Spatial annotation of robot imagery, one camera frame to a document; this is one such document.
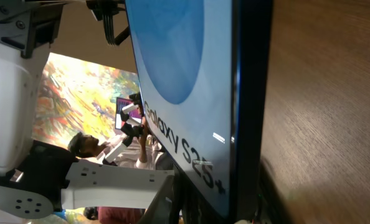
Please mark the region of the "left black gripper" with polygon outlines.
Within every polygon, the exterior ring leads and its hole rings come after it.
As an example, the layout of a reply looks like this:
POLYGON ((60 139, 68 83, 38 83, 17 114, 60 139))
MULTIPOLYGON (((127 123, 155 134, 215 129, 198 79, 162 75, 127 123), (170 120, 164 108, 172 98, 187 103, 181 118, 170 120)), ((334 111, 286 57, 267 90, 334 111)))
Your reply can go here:
POLYGON ((97 21, 103 22, 103 29, 108 45, 119 46, 124 40, 130 36, 130 28, 127 26, 117 36, 114 32, 113 16, 121 11, 126 12, 124 7, 119 7, 119 4, 125 5, 125 0, 89 0, 85 1, 87 7, 92 11, 94 18, 97 21))

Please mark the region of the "blue Samsung Galaxy smartphone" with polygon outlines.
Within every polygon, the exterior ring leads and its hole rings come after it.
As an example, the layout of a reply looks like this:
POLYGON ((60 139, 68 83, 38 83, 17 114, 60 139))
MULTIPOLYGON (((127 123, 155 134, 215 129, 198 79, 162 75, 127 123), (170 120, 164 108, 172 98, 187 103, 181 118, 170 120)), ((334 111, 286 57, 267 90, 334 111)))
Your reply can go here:
POLYGON ((145 116, 174 164, 174 211, 187 223, 253 219, 273 3, 125 7, 145 116))

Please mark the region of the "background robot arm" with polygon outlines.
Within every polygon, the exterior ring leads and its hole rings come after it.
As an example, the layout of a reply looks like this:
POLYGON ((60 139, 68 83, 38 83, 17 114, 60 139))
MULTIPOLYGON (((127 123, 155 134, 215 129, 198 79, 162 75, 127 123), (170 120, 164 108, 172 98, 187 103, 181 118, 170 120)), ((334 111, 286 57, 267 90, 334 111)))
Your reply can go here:
POLYGON ((112 164, 120 153, 128 148, 133 138, 142 135, 144 125, 141 123, 145 116, 142 107, 141 93, 128 96, 128 99, 116 99, 115 129, 123 133, 123 139, 113 147, 103 158, 104 164, 112 164))

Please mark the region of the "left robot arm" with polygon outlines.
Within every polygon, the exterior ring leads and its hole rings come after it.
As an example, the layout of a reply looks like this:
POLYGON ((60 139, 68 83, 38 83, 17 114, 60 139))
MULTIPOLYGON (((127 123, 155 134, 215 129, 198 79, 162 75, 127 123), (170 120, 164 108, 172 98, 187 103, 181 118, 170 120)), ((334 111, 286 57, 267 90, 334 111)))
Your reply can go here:
POLYGON ((63 10, 0 1, 0 223, 89 206, 176 223, 173 171, 115 165, 142 130, 138 77, 53 54, 63 10))

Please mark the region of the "background monitor screen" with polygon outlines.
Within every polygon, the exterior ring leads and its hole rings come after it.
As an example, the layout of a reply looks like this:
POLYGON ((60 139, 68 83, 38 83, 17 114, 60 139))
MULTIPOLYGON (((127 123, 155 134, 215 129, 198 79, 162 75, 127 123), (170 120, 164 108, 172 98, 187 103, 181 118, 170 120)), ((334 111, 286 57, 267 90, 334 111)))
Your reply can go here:
POLYGON ((141 115, 138 113, 138 105, 131 100, 118 97, 116 99, 115 129, 121 129, 124 123, 132 126, 141 124, 141 115))

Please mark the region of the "person in background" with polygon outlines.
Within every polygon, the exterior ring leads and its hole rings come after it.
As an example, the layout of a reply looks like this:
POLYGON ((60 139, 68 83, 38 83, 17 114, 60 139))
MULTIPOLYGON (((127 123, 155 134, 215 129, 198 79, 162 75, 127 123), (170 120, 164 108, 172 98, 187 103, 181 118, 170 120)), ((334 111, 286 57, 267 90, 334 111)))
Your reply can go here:
POLYGON ((140 136, 121 134, 100 144, 97 138, 79 132, 70 140, 68 150, 79 158, 96 158, 105 165, 172 170, 172 159, 158 141, 149 142, 150 137, 148 122, 142 118, 140 136))

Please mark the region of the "colourful wall painting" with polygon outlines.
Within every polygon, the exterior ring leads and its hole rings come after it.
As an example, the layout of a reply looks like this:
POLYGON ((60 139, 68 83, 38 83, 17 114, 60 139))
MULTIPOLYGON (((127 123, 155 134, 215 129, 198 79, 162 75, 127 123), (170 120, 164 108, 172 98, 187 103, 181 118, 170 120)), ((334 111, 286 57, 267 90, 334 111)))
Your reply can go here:
POLYGON ((139 89, 135 73, 51 53, 37 94, 32 137, 60 147, 78 132, 110 139, 119 132, 116 99, 139 89))

